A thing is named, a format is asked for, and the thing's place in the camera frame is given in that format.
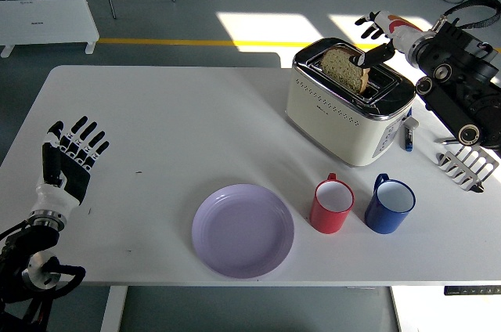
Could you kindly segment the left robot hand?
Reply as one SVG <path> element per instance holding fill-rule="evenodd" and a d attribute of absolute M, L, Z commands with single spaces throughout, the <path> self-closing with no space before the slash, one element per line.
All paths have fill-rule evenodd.
<path fill-rule="evenodd" d="M 110 145 L 98 125 L 81 117 L 71 128 L 57 121 L 41 145 L 41 178 L 36 186 L 37 201 L 32 215 L 49 213 L 68 218 L 81 205 L 90 182 L 91 170 Z"/>

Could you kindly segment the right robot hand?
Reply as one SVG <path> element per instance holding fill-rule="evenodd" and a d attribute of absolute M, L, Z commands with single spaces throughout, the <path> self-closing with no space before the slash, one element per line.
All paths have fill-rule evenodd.
<path fill-rule="evenodd" d="M 357 26 L 364 23 L 371 25 L 363 32 L 362 38 L 378 39 L 384 35 L 389 42 L 377 46 L 358 56 L 350 56 L 349 61 L 362 69 L 375 67 L 391 59 L 396 52 L 413 60 L 413 53 L 422 41 L 425 33 L 408 20 L 390 14 L 388 11 L 371 12 L 355 21 Z"/>

